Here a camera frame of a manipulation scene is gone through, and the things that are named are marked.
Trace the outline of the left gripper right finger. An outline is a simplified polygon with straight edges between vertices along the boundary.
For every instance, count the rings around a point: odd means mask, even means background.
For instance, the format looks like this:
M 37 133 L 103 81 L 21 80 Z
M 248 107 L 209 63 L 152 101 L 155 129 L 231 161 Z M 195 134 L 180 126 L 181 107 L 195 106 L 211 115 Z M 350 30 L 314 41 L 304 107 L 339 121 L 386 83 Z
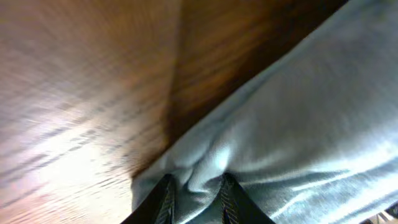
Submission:
M 220 188 L 223 224 L 275 224 L 248 196 L 231 174 L 224 174 Z

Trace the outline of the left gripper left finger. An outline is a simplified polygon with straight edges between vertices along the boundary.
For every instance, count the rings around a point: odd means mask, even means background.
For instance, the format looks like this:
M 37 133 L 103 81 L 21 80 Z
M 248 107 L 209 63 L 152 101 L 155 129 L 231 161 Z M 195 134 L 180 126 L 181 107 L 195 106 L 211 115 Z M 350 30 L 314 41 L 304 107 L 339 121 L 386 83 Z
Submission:
M 166 174 L 121 224 L 174 224 L 175 179 Z

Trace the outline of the grey t-shirt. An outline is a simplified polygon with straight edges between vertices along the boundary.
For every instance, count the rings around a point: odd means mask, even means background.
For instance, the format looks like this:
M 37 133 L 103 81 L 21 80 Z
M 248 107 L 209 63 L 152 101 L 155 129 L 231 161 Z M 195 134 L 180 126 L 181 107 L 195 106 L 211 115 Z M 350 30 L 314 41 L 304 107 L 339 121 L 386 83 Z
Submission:
M 359 223 L 397 202 L 397 2 L 349 1 L 132 183 L 175 177 L 176 223 L 220 223 L 232 174 L 276 223 Z

